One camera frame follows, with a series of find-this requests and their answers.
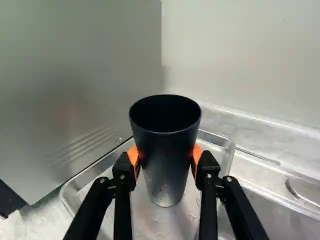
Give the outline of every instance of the black cup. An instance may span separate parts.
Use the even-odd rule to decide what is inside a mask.
[[[161,207],[177,204],[186,187],[200,106],[184,96],[153,95],[134,103],[129,118],[150,199]]]

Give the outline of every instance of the gray wall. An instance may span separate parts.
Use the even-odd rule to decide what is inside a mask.
[[[320,1],[163,0],[169,92],[320,128]]]
[[[0,178],[34,203],[132,135],[163,90],[159,0],[2,0]]]

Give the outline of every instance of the cup rim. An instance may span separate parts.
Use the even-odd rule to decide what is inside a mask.
[[[190,126],[185,127],[185,128],[183,128],[183,129],[180,129],[180,130],[177,130],[177,131],[158,132],[158,131],[148,130],[148,129],[145,129],[145,128],[139,126],[139,125],[132,119],[132,117],[131,117],[132,108],[133,108],[136,104],[138,104],[139,102],[145,101],[145,100],[148,99],[148,98],[161,97],[161,96],[166,96],[166,97],[170,97],[170,96],[171,96],[171,97],[172,97],[172,96],[174,96],[174,97],[180,97],[180,98],[184,98],[184,99],[186,99],[186,100],[188,100],[188,101],[193,102],[193,103],[195,104],[195,106],[196,106],[196,107],[198,108],[198,110],[199,110],[199,117],[198,117],[198,119],[197,119],[193,124],[191,124]],[[150,96],[143,97],[143,98],[139,99],[138,101],[134,102],[134,104],[129,108],[128,115],[129,115],[129,120],[130,120],[131,124],[134,124],[136,127],[138,127],[140,130],[142,130],[142,131],[144,131],[144,132],[148,132],[148,133],[152,133],[152,134],[157,134],[157,135],[175,135],[175,134],[184,132],[184,131],[186,131],[186,130],[188,130],[188,129],[191,129],[191,128],[193,128],[194,126],[198,125],[198,124],[200,123],[200,121],[201,121],[202,109],[201,109],[201,107],[199,106],[199,104],[198,104],[196,101],[194,101],[194,100],[192,100],[192,99],[190,99],[190,98],[188,98],[188,97],[186,97],[186,96],[182,96],[182,95],[178,95],[178,94],[155,94],[155,95],[150,95]]]

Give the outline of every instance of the white wall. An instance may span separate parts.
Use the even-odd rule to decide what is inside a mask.
[[[168,92],[320,128],[319,0],[162,0]]]

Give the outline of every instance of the black object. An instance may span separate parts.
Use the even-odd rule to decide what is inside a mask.
[[[201,108],[184,96],[145,97],[129,118],[150,199],[161,207],[177,204],[184,193]]]
[[[136,186],[136,170],[127,152],[113,165],[114,178],[97,178],[67,230],[63,240],[95,240],[108,206],[115,198],[114,240],[132,240],[130,192]]]
[[[25,205],[27,203],[0,179],[0,216],[7,219],[11,213]]]
[[[220,198],[237,240],[269,240],[238,180],[218,177],[220,165],[209,151],[193,161],[193,176],[201,191],[199,240],[217,240],[217,202]]]
[[[140,168],[138,153],[132,155],[129,152],[124,152],[114,164],[113,179],[100,177],[94,181],[64,240],[95,240],[113,198],[113,239],[133,239],[130,192],[135,189]],[[220,179],[220,165],[209,151],[202,151],[197,156],[198,159],[193,152],[192,173],[196,186],[201,191],[198,239],[218,239],[216,198],[220,198],[237,240],[269,240],[237,179],[232,176]]]

